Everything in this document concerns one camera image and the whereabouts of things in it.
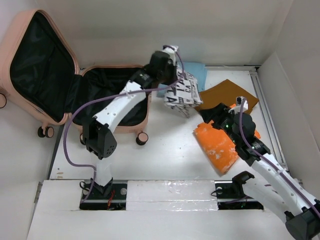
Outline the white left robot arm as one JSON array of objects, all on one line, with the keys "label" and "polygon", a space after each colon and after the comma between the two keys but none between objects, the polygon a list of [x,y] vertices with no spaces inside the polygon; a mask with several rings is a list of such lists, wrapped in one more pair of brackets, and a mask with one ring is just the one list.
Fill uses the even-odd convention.
[{"label": "white left robot arm", "polygon": [[123,118],[160,83],[172,85],[177,80],[178,49],[165,46],[155,51],[149,64],[137,70],[127,81],[123,90],[110,97],[107,106],[82,124],[82,140],[86,149],[99,160],[108,158],[117,147],[114,131]]}]

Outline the orange tie-dye cloth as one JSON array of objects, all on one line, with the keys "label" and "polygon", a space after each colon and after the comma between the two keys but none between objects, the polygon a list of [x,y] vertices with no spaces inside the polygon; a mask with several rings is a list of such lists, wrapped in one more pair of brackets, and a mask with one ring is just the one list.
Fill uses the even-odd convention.
[{"label": "orange tie-dye cloth", "polygon": [[200,123],[193,130],[195,138],[220,175],[226,174],[239,156],[235,144],[222,130],[214,129],[209,123]]}]

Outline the newspaper print cloth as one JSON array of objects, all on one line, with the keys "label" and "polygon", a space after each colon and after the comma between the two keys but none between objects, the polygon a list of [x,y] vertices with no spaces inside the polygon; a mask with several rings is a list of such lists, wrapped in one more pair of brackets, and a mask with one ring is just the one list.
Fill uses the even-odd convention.
[{"label": "newspaper print cloth", "polygon": [[191,73],[183,72],[179,66],[176,69],[176,76],[178,79],[176,85],[164,93],[164,105],[189,118],[191,108],[203,103],[199,94],[198,80]]}]

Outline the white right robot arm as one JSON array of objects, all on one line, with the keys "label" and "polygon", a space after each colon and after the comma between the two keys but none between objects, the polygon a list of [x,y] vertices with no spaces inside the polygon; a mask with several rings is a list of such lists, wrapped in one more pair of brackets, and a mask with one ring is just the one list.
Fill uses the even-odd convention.
[{"label": "white right robot arm", "polygon": [[256,124],[244,106],[230,108],[220,103],[199,113],[206,124],[230,138],[237,155],[263,178],[243,171],[232,178],[232,193],[250,197],[272,211],[296,240],[311,240],[319,235],[319,199],[296,182],[255,136]]}]

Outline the light blue cloth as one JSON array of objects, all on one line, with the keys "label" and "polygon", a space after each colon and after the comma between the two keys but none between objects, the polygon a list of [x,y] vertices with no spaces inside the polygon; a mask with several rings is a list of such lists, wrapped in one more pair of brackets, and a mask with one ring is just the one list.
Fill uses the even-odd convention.
[{"label": "light blue cloth", "polygon": [[[202,92],[205,90],[205,83],[207,79],[207,69],[205,64],[197,62],[183,62],[183,69],[188,78],[191,76],[197,82],[197,91]],[[158,98],[175,98],[183,99],[186,104],[192,105],[194,101],[192,100],[190,92],[184,92],[187,86],[183,86],[182,82],[178,82],[171,88],[166,90],[158,91],[156,96]]]}]

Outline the mustard brown cloth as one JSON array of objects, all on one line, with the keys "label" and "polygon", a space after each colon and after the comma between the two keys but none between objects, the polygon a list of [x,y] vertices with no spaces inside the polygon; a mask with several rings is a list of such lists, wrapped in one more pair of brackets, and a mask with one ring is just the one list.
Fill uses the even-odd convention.
[{"label": "mustard brown cloth", "polygon": [[259,99],[248,91],[244,90],[240,86],[236,85],[229,79],[222,81],[210,89],[199,93],[203,103],[195,107],[195,110],[207,110],[216,107],[218,104],[223,103],[226,106],[234,106],[236,104],[237,97],[245,97],[248,101],[247,114],[250,114],[259,102]]}]

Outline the pink hardshell suitcase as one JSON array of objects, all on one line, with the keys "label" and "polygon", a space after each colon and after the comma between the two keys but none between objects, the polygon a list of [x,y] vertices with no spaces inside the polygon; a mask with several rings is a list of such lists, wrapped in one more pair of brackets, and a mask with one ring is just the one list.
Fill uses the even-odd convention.
[{"label": "pink hardshell suitcase", "polygon": [[0,92],[41,122],[40,138],[69,119],[78,129],[110,103],[140,65],[91,66],[77,58],[43,10],[19,12],[0,45]]}]

